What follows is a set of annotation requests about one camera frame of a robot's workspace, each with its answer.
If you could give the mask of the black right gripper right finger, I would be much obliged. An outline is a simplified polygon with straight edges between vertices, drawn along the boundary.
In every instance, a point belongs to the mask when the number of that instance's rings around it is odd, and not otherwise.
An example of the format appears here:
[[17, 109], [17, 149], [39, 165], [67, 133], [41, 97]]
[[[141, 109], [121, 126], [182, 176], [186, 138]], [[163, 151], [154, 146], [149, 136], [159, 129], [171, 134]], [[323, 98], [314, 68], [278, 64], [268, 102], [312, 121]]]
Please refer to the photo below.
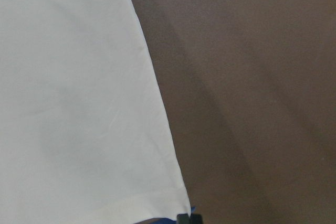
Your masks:
[[190, 224], [203, 224], [203, 217], [200, 214], [190, 215]]

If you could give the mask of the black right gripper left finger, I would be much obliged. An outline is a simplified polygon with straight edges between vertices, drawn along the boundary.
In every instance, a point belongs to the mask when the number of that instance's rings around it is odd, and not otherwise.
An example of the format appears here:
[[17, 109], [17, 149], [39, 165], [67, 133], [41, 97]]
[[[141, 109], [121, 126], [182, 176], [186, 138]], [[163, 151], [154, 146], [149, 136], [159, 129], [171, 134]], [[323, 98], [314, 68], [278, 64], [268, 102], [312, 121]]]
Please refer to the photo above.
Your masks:
[[190, 224], [190, 217], [188, 214], [178, 214], [176, 216], [176, 224]]

